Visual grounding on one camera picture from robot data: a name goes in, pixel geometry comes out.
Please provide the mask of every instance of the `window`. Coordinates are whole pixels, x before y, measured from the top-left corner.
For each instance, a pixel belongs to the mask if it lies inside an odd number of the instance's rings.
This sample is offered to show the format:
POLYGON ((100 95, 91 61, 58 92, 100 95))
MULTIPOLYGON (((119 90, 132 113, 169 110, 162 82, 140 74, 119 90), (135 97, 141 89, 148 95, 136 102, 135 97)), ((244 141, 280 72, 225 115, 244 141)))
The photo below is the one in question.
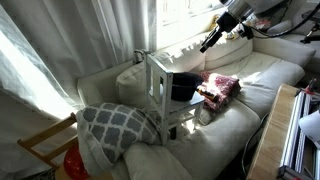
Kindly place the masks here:
POLYGON ((183 18, 212 11, 222 6, 218 0, 163 0, 160 13, 162 23, 165 25, 183 18))
POLYGON ((223 7, 219 0, 157 1, 157 49, 207 31, 223 7))

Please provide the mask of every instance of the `white couch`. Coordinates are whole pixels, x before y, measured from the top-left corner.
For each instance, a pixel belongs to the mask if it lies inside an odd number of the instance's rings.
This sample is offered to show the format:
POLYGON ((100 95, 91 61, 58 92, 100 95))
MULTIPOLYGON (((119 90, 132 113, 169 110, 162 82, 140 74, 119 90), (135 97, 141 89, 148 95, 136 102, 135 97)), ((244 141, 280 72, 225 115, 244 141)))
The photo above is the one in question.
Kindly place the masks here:
MULTIPOLYGON (((318 3, 305 2, 301 5, 298 11, 295 12, 292 19, 285 20, 268 30, 268 34, 277 34, 284 32, 290 28, 293 28, 299 24, 303 18, 302 14, 313 10, 318 3)), ((305 38, 305 36, 310 32, 311 28, 314 26, 312 21, 307 21, 303 26, 293 31, 292 33, 281 36, 282 39, 286 39, 297 44, 303 44, 300 41, 305 38)), ((313 35, 320 35, 320 31, 315 32, 313 35)), ((302 81, 308 83, 312 78, 320 79, 320 41, 312 41, 311 43, 303 44, 305 46, 311 47, 316 51, 314 57, 310 62, 304 67, 305 76, 302 81)))
MULTIPOLYGON (((131 145, 111 170, 114 179, 215 179, 269 112, 279 86, 295 85, 304 76, 302 67, 315 54, 312 48, 278 38, 221 38, 202 54, 199 40, 204 36, 154 54, 174 72, 208 70, 239 78, 241 94, 211 123, 168 141, 166 146, 131 145)), ((84 104, 113 102, 143 108, 143 64, 128 62, 79 79, 84 104)))

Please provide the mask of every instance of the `couch armrest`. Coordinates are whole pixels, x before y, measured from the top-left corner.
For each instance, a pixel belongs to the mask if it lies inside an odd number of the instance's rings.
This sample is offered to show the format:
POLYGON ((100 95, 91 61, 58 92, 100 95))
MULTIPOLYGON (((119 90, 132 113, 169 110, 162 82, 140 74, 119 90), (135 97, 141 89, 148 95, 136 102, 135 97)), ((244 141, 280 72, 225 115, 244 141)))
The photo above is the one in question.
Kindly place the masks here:
POLYGON ((268 54, 301 67, 310 61, 316 50, 304 44, 294 43, 280 38, 253 38, 253 51, 268 54))
POLYGON ((279 24, 276 24, 274 26, 272 26, 270 29, 268 29, 267 33, 268 34, 278 34, 281 33, 283 31, 286 31, 288 29, 292 28, 292 21, 291 20, 286 20, 283 21, 279 24))
POLYGON ((104 71, 78 79, 78 93, 85 106, 94 103, 119 103, 116 79, 119 74, 132 66, 132 62, 120 64, 104 71))

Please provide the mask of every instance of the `white pillow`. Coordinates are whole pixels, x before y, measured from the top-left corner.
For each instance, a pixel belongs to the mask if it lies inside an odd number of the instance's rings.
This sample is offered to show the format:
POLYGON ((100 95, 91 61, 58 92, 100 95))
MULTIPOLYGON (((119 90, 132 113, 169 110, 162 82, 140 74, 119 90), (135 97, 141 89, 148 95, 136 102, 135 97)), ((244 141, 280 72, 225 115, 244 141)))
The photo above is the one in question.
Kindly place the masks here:
POLYGON ((247 38, 238 38, 236 40, 220 38, 214 46, 207 50, 205 69, 212 70, 233 63, 251 53, 252 40, 247 38))
POLYGON ((122 104, 136 108, 145 106, 144 62, 123 71, 116 80, 117 94, 122 104))
POLYGON ((154 57, 172 72, 189 72, 205 61, 206 53, 201 53, 200 48, 200 44, 194 43, 173 54, 159 52, 154 57))

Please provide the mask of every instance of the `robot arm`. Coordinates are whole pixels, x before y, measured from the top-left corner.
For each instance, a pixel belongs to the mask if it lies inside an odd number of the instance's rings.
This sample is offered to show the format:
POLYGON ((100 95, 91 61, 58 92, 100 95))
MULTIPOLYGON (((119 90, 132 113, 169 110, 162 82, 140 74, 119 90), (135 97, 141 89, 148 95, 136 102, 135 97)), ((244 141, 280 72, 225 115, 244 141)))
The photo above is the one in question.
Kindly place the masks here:
MULTIPOLYGON (((254 13, 256 17, 263 18, 275 14, 289 0, 220 0, 227 7, 227 10, 217 20, 216 28, 209 34, 206 40, 202 43, 200 51, 203 53, 209 47, 212 47, 222 36, 223 32, 229 33, 239 23, 242 23, 247 17, 254 13)), ((279 37, 288 34, 303 25, 320 9, 320 3, 315 7, 312 13, 304 19, 296 27, 276 35, 263 34, 267 37, 279 37)), ((240 33, 241 37, 246 36, 248 39, 253 38, 253 33, 250 27, 243 25, 244 31, 240 33)))

